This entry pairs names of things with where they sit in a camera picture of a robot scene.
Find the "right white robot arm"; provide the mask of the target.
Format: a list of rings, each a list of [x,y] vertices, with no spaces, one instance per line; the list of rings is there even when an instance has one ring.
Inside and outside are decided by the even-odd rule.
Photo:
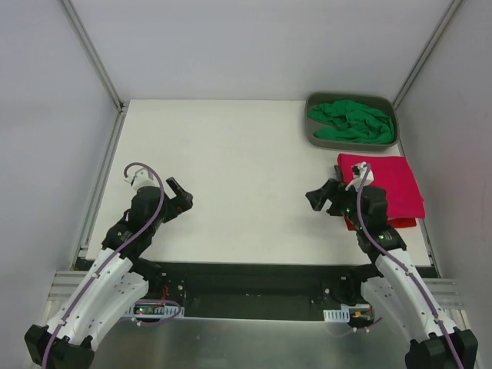
[[[358,246],[370,259],[352,268],[330,289],[330,296],[347,306],[369,304],[375,322],[383,321],[405,336],[408,368],[474,367],[477,338],[447,316],[424,283],[403,238],[389,223],[386,192],[373,186],[371,166],[363,161],[352,172],[348,183],[330,178],[305,195],[314,211],[329,202],[330,216],[349,221]]]

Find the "green t-shirt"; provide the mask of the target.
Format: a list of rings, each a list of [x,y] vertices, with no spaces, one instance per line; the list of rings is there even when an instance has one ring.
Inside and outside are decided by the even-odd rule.
[[[315,105],[307,116],[324,126],[313,133],[321,140],[389,145],[395,139],[395,127],[389,115],[353,100]]]

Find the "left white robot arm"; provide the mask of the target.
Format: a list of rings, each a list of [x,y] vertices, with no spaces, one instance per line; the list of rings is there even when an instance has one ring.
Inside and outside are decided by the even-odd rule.
[[[130,207],[106,233],[82,281],[44,325],[33,324],[25,343],[42,368],[88,368],[105,335],[143,298],[165,304],[163,271],[142,257],[162,224],[193,207],[193,196],[174,179],[130,181]]]

